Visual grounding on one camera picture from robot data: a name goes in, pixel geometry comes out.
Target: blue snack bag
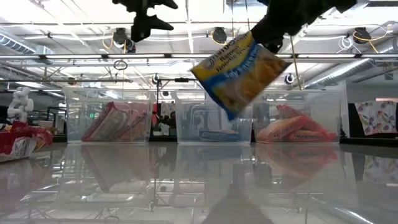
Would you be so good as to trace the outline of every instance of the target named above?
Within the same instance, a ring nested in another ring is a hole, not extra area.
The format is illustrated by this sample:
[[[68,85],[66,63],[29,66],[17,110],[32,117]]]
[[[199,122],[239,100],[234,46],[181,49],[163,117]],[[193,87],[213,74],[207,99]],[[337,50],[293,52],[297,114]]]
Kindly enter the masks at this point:
[[[251,32],[237,36],[191,69],[229,120],[240,112],[289,64],[256,43]]]

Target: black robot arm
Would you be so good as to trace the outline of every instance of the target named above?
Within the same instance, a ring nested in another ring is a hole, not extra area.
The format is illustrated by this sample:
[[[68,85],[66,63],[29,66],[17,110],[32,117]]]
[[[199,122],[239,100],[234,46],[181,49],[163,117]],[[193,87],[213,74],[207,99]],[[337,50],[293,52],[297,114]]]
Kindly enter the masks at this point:
[[[339,11],[345,11],[356,4],[356,0],[258,1],[268,7],[267,14],[251,29],[251,32],[256,42],[275,54],[282,47],[284,34],[295,35],[304,24],[311,24],[318,16],[332,7],[336,7]],[[131,27],[131,39],[135,42],[148,38],[151,29],[174,29],[156,16],[147,15],[148,8],[156,5],[163,4],[177,9],[178,6],[173,0],[112,0],[112,2],[126,6],[128,12],[136,12],[134,25]]]

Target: transparent storage container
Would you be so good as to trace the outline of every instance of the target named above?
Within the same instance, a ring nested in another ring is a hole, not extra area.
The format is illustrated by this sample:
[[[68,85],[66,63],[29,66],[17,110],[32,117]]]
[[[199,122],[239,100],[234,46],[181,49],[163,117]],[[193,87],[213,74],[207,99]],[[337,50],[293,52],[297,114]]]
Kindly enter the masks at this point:
[[[256,142],[338,144],[340,94],[323,90],[265,90],[254,101]]]
[[[227,115],[203,90],[171,92],[175,100],[177,141],[182,144],[250,144],[252,108],[228,121]]]
[[[144,90],[66,87],[68,143],[148,142],[154,95]]]

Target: reflective table surface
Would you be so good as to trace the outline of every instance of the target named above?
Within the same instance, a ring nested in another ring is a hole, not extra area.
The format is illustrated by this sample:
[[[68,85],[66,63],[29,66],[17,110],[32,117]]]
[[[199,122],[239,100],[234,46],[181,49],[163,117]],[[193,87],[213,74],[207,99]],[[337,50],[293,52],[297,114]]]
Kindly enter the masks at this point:
[[[0,164],[0,223],[397,223],[398,157],[364,148],[394,150],[167,142],[45,149]]]

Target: white humanoid robot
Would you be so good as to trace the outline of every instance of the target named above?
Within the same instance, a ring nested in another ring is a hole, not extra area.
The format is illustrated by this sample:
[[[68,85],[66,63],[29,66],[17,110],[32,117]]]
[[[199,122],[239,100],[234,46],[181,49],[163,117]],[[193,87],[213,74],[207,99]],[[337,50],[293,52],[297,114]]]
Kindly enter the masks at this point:
[[[12,102],[8,107],[7,114],[9,118],[18,118],[19,121],[27,121],[27,112],[33,111],[33,100],[28,98],[30,88],[18,87],[14,92]]]

